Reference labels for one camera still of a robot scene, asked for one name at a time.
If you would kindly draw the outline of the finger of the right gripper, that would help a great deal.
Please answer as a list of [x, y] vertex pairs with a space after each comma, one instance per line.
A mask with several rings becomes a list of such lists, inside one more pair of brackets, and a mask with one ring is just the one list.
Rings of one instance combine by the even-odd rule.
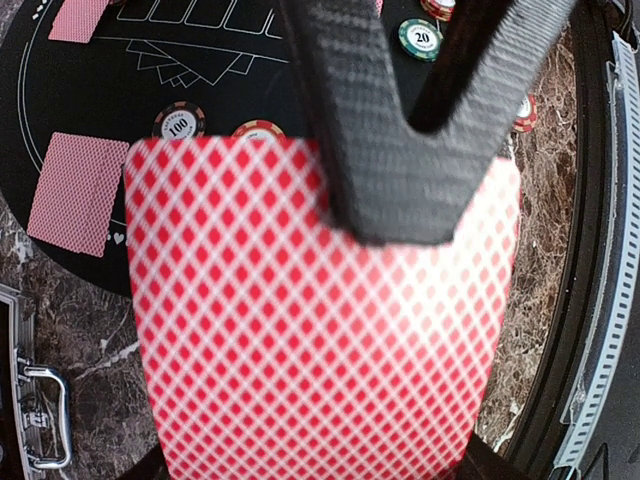
[[372, 2], [280, 2], [340, 225], [362, 244], [451, 240], [573, 7], [458, 2], [405, 116]]

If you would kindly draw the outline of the red chips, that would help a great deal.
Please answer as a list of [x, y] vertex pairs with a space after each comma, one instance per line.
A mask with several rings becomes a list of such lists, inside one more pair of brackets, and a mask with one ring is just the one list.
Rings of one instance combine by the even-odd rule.
[[456, 1], [455, 0], [421, 0], [420, 4], [425, 12], [432, 18], [449, 22], [453, 15]]
[[237, 127], [232, 134], [234, 138], [245, 138], [250, 140], [273, 140], [281, 141], [286, 139], [284, 131], [274, 122], [264, 119], [254, 119], [244, 122]]

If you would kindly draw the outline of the green chips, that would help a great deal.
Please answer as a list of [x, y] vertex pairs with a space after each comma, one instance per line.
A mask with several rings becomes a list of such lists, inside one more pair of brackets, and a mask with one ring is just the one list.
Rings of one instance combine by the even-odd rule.
[[411, 18], [400, 24], [398, 39], [407, 54], [427, 62], [436, 60], [443, 42], [443, 35], [428, 21]]

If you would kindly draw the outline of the red-gold 5 chip stack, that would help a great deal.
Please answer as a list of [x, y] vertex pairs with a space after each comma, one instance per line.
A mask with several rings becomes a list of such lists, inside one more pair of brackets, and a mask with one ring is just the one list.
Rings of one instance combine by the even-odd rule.
[[512, 130], [518, 133], [532, 132], [537, 120], [538, 113], [535, 97], [532, 94], [528, 94], [520, 105]]

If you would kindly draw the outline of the red card deck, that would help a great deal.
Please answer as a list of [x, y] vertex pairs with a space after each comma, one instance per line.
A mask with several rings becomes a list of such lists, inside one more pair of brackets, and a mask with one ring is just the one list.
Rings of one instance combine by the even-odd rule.
[[452, 479], [511, 281], [520, 174], [496, 158], [441, 246], [330, 222], [317, 146], [142, 140], [132, 299], [174, 479]]

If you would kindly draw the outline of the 100 chips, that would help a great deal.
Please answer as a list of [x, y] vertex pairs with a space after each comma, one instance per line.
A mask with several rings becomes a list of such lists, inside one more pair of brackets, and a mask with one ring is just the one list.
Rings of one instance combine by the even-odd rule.
[[168, 140], [201, 137], [206, 130], [204, 111], [189, 101], [168, 105], [154, 120], [152, 136]]

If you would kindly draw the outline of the dealt red card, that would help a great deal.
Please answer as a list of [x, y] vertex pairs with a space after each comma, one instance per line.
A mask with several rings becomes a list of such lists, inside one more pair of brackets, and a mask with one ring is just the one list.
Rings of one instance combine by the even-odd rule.
[[65, 0], [54, 18], [48, 39], [87, 44], [108, 5], [108, 0]]
[[27, 234], [73, 253], [103, 257], [129, 148], [120, 140], [53, 133]]

